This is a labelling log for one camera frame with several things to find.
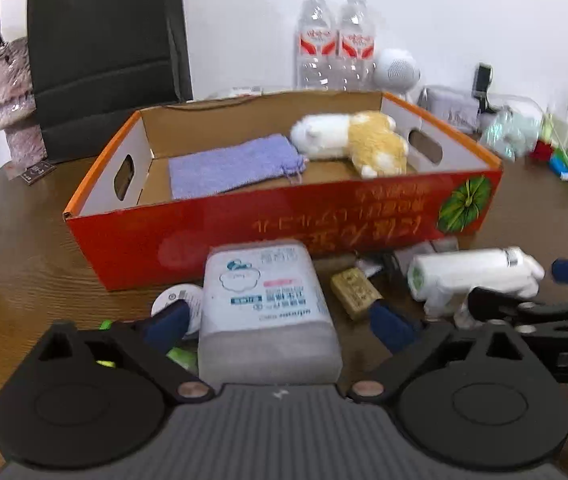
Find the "colourful toy pieces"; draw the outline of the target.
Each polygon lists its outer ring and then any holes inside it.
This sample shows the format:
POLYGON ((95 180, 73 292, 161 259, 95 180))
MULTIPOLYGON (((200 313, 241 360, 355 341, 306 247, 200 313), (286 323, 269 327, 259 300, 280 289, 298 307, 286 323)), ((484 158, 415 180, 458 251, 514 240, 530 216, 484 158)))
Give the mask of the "colourful toy pieces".
POLYGON ((546 114, 537 145, 528 158, 546 164, 557 177, 568 182, 568 122, 546 114))

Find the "orange cardboard box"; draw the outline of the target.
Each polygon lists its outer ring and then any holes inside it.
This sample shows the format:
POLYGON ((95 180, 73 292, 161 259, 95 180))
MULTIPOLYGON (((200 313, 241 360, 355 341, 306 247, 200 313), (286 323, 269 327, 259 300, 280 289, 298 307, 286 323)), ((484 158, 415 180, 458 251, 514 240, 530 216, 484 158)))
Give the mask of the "orange cardboard box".
POLYGON ((110 290, 198 278, 214 247, 294 238, 313 256, 470 235, 502 177, 496 155, 421 107, 389 93, 290 91, 145 108, 97 157, 63 217, 110 290), (273 133, 310 114, 381 110, 401 136, 421 133, 439 162, 412 151, 405 176, 363 180, 349 162, 195 200, 172 200, 168 162, 273 133))

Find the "black paper bag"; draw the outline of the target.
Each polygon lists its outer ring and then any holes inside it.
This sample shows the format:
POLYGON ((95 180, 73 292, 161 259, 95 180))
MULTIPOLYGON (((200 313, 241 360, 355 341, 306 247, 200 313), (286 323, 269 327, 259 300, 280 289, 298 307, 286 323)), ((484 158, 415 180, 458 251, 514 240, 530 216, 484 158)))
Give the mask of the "black paper bag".
POLYGON ((26 10, 50 162, 96 156, 136 110, 192 99, 183 0, 28 0, 26 10))

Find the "standing water bottle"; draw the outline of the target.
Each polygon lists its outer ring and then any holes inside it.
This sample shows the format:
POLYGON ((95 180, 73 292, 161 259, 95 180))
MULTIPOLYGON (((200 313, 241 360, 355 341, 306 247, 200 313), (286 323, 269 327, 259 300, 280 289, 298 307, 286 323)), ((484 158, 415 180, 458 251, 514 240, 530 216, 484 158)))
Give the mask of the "standing water bottle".
POLYGON ((329 87, 337 36, 327 0, 303 0, 296 30, 296 86, 299 89, 329 87))
POLYGON ((339 13, 338 37, 342 87, 365 90, 373 68, 376 38, 366 0, 346 0, 339 13))

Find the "crumpled translucent plastic wrap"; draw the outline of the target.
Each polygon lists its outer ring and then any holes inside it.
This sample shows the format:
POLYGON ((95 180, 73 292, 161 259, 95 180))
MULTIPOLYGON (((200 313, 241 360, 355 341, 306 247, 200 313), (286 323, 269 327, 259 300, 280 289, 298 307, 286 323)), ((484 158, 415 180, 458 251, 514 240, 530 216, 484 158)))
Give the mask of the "crumpled translucent plastic wrap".
POLYGON ((479 143, 503 159, 514 162, 531 153, 542 129, 542 116, 505 108, 482 130, 479 143))

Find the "lying water bottle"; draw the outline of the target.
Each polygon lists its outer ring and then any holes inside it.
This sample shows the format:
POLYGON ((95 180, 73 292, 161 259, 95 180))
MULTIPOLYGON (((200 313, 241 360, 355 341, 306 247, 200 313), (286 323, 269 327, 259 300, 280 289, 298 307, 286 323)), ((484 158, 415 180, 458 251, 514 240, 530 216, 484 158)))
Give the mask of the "lying water bottle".
POLYGON ((206 97, 206 100, 226 100, 245 98, 246 96, 262 96, 264 89, 261 86, 240 86, 215 91, 206 97))

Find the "white round speaker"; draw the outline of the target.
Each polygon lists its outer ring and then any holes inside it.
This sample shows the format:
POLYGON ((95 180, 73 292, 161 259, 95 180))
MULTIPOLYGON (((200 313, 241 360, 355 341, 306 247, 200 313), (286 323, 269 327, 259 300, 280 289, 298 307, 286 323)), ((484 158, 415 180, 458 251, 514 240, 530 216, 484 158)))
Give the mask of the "white round speaker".
POLYGON ((374 87, 390 92, 399 98, 410 100, 410 92, 421 79, 415 58, 406 50, 383 49, 375 55, 374 87))

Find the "pink textured vase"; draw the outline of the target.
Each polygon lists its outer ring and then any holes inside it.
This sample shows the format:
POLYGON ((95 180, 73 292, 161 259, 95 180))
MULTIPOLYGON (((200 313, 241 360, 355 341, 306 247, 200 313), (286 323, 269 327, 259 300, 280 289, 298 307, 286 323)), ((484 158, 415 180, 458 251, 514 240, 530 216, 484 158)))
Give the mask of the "pink textured vase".
POLYGON ((26 171, 46 158, 26 37, 0 47, 0 131, 6 134, 15 170, 26 171))

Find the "right standing water bottle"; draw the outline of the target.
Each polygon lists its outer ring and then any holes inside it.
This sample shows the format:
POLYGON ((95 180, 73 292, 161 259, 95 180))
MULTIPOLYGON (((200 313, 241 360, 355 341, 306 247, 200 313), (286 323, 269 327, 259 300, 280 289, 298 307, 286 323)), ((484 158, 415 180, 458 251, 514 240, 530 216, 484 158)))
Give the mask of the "right standing water bottle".
POLYGON ((346 0, 339 13, 338 37, 342 87, 365 90, 373 68, 376 38, 366 0, 346 0))

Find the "purple cloth pouch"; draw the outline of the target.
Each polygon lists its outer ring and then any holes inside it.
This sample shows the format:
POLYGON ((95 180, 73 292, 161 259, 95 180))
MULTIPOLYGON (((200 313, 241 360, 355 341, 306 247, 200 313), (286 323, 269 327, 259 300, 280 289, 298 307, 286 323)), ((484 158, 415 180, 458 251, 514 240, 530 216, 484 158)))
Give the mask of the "purple cloth pouch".
POLYGON ((279 133, 169 159, 173 200, 213 196, 304 171, 305 158, 279 133))

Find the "gold foil bar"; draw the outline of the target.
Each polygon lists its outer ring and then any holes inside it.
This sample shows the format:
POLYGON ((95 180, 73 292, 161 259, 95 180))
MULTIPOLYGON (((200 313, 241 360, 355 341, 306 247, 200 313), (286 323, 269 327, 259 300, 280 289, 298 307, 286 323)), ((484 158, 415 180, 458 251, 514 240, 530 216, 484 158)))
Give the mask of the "gold foil bar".
POLYGON ((383 296, 358 268, 350 268, 331 277, 331 289, 349 318, 359 321, 375 301, 383 296))

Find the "left standing water bottle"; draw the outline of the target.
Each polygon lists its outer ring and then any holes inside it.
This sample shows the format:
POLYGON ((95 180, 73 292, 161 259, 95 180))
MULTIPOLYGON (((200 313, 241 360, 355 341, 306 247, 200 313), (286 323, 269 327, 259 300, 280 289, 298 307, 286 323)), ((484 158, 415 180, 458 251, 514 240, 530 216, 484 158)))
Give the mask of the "left standing water bottle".
POLYGON ((327 0, 303 0, 296 30, 296 86, 299 89, 329 87, 337 36, 327 0))

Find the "white rolled bag pack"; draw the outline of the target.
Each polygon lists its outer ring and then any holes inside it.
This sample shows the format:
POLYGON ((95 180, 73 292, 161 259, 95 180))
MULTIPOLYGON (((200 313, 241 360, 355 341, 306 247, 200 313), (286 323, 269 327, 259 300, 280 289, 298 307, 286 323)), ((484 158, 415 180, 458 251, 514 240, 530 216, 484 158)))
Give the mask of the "white rolled bag pack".
POLYGON ((418 255, 407 269, 406 281, 429 318, 446 318, 460 310, 475 287, 536 296, 544 274, 534 257, 508 247, 418 255))

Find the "white wet wipes pack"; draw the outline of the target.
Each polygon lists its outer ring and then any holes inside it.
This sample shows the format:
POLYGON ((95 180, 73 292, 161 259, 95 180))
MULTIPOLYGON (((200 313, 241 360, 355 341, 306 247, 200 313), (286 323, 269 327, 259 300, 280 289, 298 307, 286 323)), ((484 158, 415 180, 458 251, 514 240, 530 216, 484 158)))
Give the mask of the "white wet wipes pack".
POLYGON ((297 240, 211 250, 203 275, 199 377, 229 384, 334 384, 336 328, 305 245, 297 240))

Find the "white tin box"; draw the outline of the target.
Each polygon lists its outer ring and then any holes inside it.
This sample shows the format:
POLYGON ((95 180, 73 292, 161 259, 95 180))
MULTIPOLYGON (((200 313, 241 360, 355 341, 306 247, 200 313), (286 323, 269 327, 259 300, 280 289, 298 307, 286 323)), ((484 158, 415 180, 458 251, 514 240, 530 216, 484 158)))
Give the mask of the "white tin box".
POLYGON ((425 86, 417 104, 461 132, 470 134, 478 129, 479 101, 468 92, 444 86, 425 86))

